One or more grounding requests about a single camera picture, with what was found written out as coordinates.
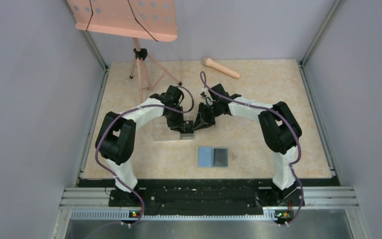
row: transparent container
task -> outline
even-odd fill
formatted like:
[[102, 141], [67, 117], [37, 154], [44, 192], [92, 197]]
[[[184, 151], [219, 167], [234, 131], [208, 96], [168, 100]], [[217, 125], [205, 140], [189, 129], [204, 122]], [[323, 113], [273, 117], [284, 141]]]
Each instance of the transparent container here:
[[[184, 116], [187, 123], [192, 124], [194, 117]], [[153, 120], [152, 137], [154, 141], [170, 141], [170, 140], [188, 140], [194, 139], [194, 133], [179, 133], [171, 130], [166, 123], [165, 117], [159, 117]]]

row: pink music stand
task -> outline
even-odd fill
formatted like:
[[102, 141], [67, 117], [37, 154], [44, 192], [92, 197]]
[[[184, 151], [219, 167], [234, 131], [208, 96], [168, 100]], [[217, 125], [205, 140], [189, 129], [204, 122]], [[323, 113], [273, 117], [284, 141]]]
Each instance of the pink music stand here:
[[[152, 35], [158, 41], [170, 42], [178, 36], [174, 0], [129, 0], [135, 17], [151, 35], [135, 21], [128, 0], [68, 0], [67, 2], [77, 21], [75, 25], [77, 29], [132, 37], [138, 53], [145, 50], [140, 47], [138, 38], [153, 39]], [[181, 82], [156, 58], [148, 53], [147, 56], [164, 71], [154, 86], [165, 74], [181, 85]], [[144, 78], [148, 84], [145, 88], [141, 82], [141, 66], [144, 68]], [[143, 102], [143, 89], [152, 90], [154, 86], [150, 81], [144, 59], [135, 58], [130, 74], [131, 79], [135, 67], [138, 69], [140, 99]]]

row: tripod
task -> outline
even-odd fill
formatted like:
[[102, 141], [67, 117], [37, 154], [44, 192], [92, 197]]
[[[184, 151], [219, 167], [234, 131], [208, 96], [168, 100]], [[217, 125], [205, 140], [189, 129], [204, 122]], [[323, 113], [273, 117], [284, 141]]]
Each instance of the tripod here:
[[[149, 89], [150, 91], [153, 90], [153, 88], [160, 82], [160, 80], [167, 74], [170, 76], [178, 85], [182, 85], [182, 82], [180, 82], [174, 75], [172, 75], [171, 72], [168, 71], [166, 67], [164, 67], [162, 64], [160, 64], [159, 61], [156, 60], [152, 55], [147, 53], [147, 49], [141, 48], [140, 44], [138, 43], [138, 39], [136, 37], [132, 38], [134, 40], [134, 53], [135, 53], [135, 60], [132, 62], [132, 68], [131, 68], [131, 74], [129, 75], [129, 78], [134, 78], [134, 69], [135, 66], [137, 66], [138, 71], [138, 89], [140, 91], [140, 102], [143, 103], [143, 89]], [[150, 58], [160, 69], [163, 70], [163, 74], [161, 77], [156, 81], [154, 85], [152, 85], [150, 81], [149, 71], [147, 69], [146, 62], [144, 61], [147, 57]], [[141, 67], [144, 68], [144, 78], [147, 81], [147, 87], [143, 87], [143, 83], [141, 81]]]

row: table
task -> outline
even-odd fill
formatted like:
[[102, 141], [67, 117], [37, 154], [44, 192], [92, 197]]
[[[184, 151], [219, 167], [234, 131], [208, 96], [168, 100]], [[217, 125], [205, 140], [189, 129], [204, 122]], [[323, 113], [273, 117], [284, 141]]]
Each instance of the table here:
[[[203, 85], [199, 73], [204, 70], [207, 83], [221, 83], [230, 94], [238, 93], [247, 99], [275, 104], [284, 101], [289, 105], [298, 121], [302, 136], [302, 159], [294, 166], [300, 178], [331, 178], [329, 165], [320, 141], [311, 107], [305, 92], [298, 65], [294, 59], [279, 60], [223, 60], [219, 63], [239, 74], [240, 79], [226, 76], [203, 66], [199, 61], [162, 62], [182, 81], [196, 100], [195, 108], [186, 116], [196, 116]], [[162, 71], [152, 62], [148, 63], [150, 77], [155, 82]], [[129, 79], [131, 62], [111, 65], [106, 88], [95, 125], [92, 145], [88, 154], [83, 178], [111, 178], [111, 174], [100, 168], [94, 159], [96, 135], [104, 115], [128, 110], [139, 104], [138, 79]], [[145, 98], [153, 93], [165, 92], [175, 85], [165, 77], [153, 91], [144, 90]], [[182, 106], [191, 105], [186, 94]], [[135, 149], [130, 158], [135, 176], [140, 179], [242, 179], [272, 178], [273, 155], [266, 146], [258, 123], [245, 118], [228, 115], [216, 118], [216, 125], [195, 132], [194, 140], [154, 141], [151, 122], [138, 129]], [[220, 146], [230, 150], [228, 168], [197, 168], [195, 149], [197, 146]]]

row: white wall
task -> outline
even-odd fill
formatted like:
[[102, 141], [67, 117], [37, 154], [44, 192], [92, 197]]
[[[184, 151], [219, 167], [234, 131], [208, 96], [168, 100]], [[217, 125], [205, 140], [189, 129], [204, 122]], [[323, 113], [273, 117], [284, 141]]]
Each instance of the white wall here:
[[[141, 40], [159, 60], [301, 60], [334, 0], [176, 0], [178, 37]], [[107, 64], [132, 61], [129, 37], [92, 33]]]
[[340, 178], [382, 238], [382, 1], [346, 1], [307, 71]]
[[101, 79], [61, 0], [0, 1], [0, 239], [49, 238]]

